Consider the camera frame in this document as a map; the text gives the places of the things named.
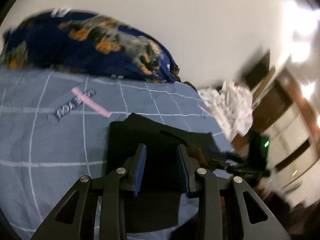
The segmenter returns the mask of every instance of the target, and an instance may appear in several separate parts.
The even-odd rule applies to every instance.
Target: blue bedsheet
[[[96,94],[91,99],[112,111],[111,117],[81,104],[58,121],[54,113],[74,97],[74,87],[93,89]],[[23,240],[31,238],[80,176],[102,176],[108,126],[132,112],[187,131],[211,132],[221,151],[232,150],[214,118],[202,114],[198,105],[206,107],[197,92],[177,82],[2,67],[0,100],[0,207]],[[198,200],[183,195],[179,225],[197,210]],[[169,239],[172,230],[130,234],[128,239]]]

